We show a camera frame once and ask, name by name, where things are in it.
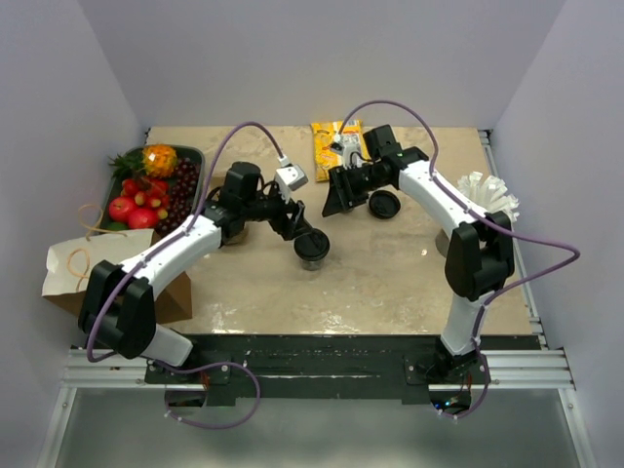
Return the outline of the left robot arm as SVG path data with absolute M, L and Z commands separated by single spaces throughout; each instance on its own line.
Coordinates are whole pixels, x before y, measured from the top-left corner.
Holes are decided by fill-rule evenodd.
M 158 324 L 158 296 L 198 259 L 239 236 L 249 222 L 268 222 L 286 241 L 313 230 L 304 218 L 304 204 L 292 198 L 307 182 L 299 165 L 277 169 L 268 191 L 260 181 L 258 166 L 234 163 L 216 200 L 200 204 L 171 234 L 119 264 L 103 260 L 93 267 L 78 321 L 88 336 L 90 362 L 98 361 L 94 347 L 101 344 L 126 359 L 159 361 L 180 382 L 200 375 L 202 359 L 193 353 L 192 341 Z

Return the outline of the dark coffee cup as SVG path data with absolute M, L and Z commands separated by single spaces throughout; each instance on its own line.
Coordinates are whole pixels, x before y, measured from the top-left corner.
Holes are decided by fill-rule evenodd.
M 318 271 L 324 266 L 325 262 L 325 259 L 323 257 L 301 257 L 299 260 L 301 267 L 306 271 Z

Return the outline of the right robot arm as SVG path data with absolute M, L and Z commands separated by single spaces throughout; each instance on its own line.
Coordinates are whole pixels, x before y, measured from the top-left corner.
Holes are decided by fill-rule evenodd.
M 385 186 L 417 202 L 448 236 L 445 277 L 453 292 L 447 324 L 436 351 L 421 370 L 429 379 L 457 382 L 478 360 L 482 323 L 488 299 L 501 291 L 515 271 L 511 220 L 504 212 L 478 208 L 444 178 L 430 171 L 428 156 L 418 147 L 404 148 L 390 126 L 364 134 L 370 161 L 352 164 L 350 148 L 336 136 L 331 150 L 343 163 L 329 171 L 329 193 L 322 215 L 347 213 L 371 201 Z

